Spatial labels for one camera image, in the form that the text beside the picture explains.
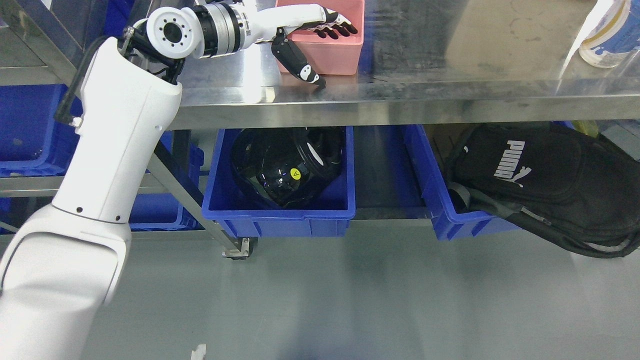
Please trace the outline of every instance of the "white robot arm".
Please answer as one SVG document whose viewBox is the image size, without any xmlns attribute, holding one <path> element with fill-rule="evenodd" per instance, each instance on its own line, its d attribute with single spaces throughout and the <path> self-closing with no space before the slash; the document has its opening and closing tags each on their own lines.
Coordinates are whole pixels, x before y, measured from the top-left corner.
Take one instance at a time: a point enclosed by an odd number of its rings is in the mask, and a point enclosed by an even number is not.
<svg viewBox="0 0 640 360">
<path fill-rule="evenodd" d="M 331 29 L 355 32 L 319 5 L 160 8 L 87 57 L 82 84 L 79 70 L 59 109 L 65 112 L 80 86 L 83 116 L 63 117 L 80 135 L 67 174 L 52 204 L 29 218 L 0 261 L 0 359 L 80 358 L 95 312 L 112 299 L 127 259 L 127 222 L 154 147 L 177 113 L 184 58 L 274 42 L 289 70 L 318 85 L 304 55 L 286 41 L 299 28 L 331 37 Z M 139 54 L 165 64 L 163 77 L 129 61 Z"/>
</svg>

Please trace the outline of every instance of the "pink bin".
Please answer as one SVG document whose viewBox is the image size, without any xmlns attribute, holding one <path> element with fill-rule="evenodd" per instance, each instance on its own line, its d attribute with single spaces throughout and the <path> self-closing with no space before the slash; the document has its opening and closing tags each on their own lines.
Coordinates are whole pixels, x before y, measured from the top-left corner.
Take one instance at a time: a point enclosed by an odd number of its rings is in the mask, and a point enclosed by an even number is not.
<svg viewBox="0 0 640 360">
<path fill-rule="evenodd" d="M 350 37 L 320 38 L 309 30 L 294 31 L 289 38 L 305 54 L 309 64 L 322 75 L 353 75 L 358 72 L 358 59 L 364 41 L 364 0 L 276 0 L 276 6 L 320 4 L 349 19 L 358 33 Z M 278 63 L 280 72 L 288 72 Z"/>
</svg>

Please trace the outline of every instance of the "blue storage crate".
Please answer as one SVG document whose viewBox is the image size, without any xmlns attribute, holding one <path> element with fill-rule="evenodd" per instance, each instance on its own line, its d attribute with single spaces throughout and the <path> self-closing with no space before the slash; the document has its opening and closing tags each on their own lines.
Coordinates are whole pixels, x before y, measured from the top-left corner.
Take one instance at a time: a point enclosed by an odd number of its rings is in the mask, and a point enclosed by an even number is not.
<svg viewBox="0 0 640 360">
<path fill-rule="evenodd" d="M 11 211 L 11 198 L 0 197 L 0 221 L 9 223 L 9 212 Z M 0 227 L 0 235 L 10 234 L 11 232 L 4 227 Z"/>
<path fill-rule="evenodd" d="M 160 141 L 171 149 L 173 133 L 165 133 Z M 189 178 L 198 185 L 200 167 L 204 164 L 204 152 L 191 144 L 189 146 Z M 136 196 L 129 217 L 133 231 L 194 230 L 200 224 L 170 193 L 146 193 Z"/>
<path fill-rule="evenodd" d="M 344 236 L 355 216 L 353 128 L 346 128 L 342 172 L 305 209 L 257 209 L 236 186 L 230 153 L 239 129 L 220 130 L 211 163 L 202 214 L 227 234 L 243 236 Z"/>
<path fill-rule="evenodd" d="M 484 211 L 456 212 L 422 125 L 404 127 L 404 144 L 413 162 L 422 198 L 431 212 L 431 222 L 438 240 L 519 229 L 507 220 Z"/>
<path fill-rule="evenodd" d="M 65 85 L 0 86 L 0 177 L 67 170 L 78 136 L 53 119 Z M 74 103 L 77 113 L 79 101 Z"/>
<path fill-rule="evenodd" d="M 104 35 L 112 37 L 122 36 L 122 30 L 127 25 L 134 0 L 109 0 L 107 3 L 107 17 L 104 22 Z"/>
</svg>

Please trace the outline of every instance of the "white container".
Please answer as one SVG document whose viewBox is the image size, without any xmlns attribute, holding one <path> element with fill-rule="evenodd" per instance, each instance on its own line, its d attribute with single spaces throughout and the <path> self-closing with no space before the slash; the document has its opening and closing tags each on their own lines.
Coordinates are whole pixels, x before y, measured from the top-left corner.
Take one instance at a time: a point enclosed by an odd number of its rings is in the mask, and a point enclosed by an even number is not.
<svg viewBox="0 0 640 360">
<path fill-rule="evenodd" d="M 611 68 L 636 48 L 640 38 L 640 0 L 616 0 L 580 45 L 590 65 Z"/>
</svg>

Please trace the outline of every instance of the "gray floor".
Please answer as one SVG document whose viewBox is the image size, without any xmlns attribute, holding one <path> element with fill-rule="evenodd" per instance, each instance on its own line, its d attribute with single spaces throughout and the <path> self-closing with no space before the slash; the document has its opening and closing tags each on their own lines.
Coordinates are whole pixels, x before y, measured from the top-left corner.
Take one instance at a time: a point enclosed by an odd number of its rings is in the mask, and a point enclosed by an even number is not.
<svg viewBox="0 0 640 360">
<path fill-rule="evenodd" d="M 137 241 L 84 353 L 98 359 L 639 359 L 640 251 L 574 256 L 524 232 L 437 242 L 428 227 Z"/>
</svg>

